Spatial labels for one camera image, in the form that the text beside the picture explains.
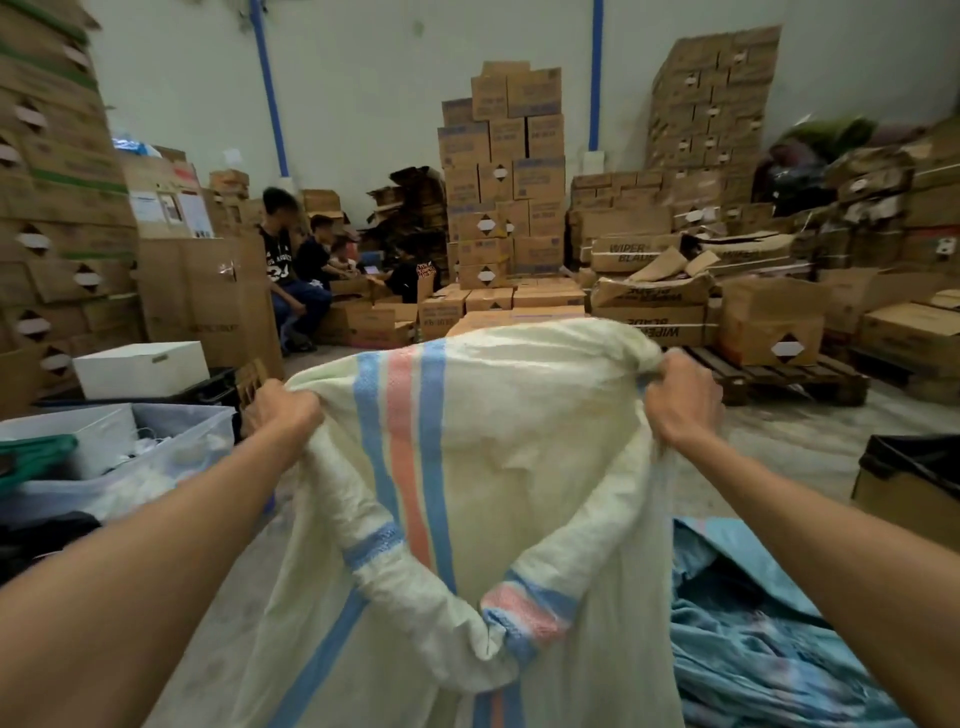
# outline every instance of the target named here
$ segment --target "black hair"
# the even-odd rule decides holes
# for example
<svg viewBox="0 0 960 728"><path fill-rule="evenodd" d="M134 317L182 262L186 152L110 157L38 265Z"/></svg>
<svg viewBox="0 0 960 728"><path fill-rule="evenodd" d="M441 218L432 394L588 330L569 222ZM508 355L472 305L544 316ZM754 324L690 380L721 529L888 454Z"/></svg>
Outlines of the black hair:
<svg viewBox="0 0 960 728"><path fill-rule="evenodd" d="M314 215L310 218L310 231L316 232L317 228L332 228L333 220L326 215Z"/></svg>
<svg viewBox="0 0 960 728"><path fill-rule="evenodd" d="M263 209L268 215L273 215L282 209L300 212L297 198L279 187L267 187L263 190Z"/></svg>

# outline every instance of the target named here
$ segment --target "white cloth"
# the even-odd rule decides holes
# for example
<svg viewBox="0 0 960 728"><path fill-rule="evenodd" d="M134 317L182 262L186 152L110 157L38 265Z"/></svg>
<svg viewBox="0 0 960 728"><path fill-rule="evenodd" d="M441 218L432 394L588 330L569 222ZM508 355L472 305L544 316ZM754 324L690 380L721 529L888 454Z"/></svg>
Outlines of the white cloth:
<svg viewBox="0 0 960 728"><path fill-rule="evenodd" d="M293 377L327 418L233 725L682 728L659 360L581 319Z"/></svg>

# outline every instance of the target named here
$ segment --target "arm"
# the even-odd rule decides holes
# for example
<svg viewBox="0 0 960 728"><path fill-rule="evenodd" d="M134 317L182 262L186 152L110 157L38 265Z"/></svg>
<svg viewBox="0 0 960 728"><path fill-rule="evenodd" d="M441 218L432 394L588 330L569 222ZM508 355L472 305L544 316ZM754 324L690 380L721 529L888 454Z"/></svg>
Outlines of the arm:
<svg viewBox="0 0 960 728"><path fill-rule="evenodd" d="M205 473L0 590L0 725L133 728L147 718L280 475L323 420L271 380L261 424Z"/></svg>
<svg viewBox="0 0 960 728"><path fill-rule="evenodd" d="M712 374L681 352L663 373L646 397L662 441L716 487L918 726L955 725L960 554L737 453L715 433Z"/></svg>

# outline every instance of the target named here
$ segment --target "hand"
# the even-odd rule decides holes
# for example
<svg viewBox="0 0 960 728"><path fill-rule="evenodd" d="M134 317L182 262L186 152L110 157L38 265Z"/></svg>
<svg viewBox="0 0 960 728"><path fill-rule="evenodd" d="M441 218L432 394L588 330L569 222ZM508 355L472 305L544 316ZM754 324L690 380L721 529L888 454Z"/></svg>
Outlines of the hand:
<svg viewBox="0 0 960 728"><path fill-rule="evenodd" d="M243 419L244 434L282 428L302 448L323 423L324 409L313 392L290 392L278 380L267 379L256 391L252 404L244 410Z"/></svg>
<svg viewBox="0 0 960 728"><path fill-rule="evenodd" d="M713 373L680 349L667 352L660 381L647 387L645 408L654 434L671 448L715 434L723 420L723 390Z"/></svg>

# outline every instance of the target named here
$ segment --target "blue tarp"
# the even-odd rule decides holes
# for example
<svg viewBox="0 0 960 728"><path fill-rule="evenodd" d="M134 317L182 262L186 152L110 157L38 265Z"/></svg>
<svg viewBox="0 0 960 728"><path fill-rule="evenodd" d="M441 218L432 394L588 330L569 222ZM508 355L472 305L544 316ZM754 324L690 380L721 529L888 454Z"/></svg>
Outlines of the blue tarp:
<svg viewBox="0 0 960 728"><path fill-rule="evenodd" d="M743 521L675 519L670 637L698 728L912 728Z"/></svg>

